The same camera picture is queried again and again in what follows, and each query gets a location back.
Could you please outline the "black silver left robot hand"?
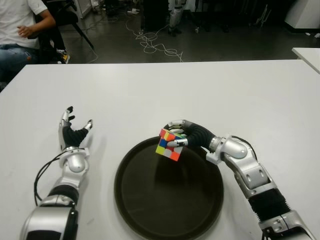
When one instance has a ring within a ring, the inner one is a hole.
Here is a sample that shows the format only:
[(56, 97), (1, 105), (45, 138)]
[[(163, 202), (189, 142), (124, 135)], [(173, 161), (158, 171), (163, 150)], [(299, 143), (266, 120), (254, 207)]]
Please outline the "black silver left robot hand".
[(73, 130), (71, 127), (71, 121), (75, 118), (75, 116), (70, 115), (73, 112), (73, 109), (73, 106), (69, 106), (63, 112), (59, 121), (58, 138), (60, 149), (62, 151), (70, 147), (78, 148), (93, 127), (93, 120), (90, 119), (83, 128)]

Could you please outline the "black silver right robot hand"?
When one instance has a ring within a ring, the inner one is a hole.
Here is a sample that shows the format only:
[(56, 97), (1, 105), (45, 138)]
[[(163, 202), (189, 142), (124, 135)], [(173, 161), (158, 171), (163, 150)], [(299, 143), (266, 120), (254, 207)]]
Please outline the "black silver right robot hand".
[(205, 127), (198, 125), (186, 119), (170, 121), (164, 126), (164, 129), (182, 135), (183, 138), (172, 140), (167, 143), (169, 147), (203, 147), (209, 151), (210, 143), (216, 137)]

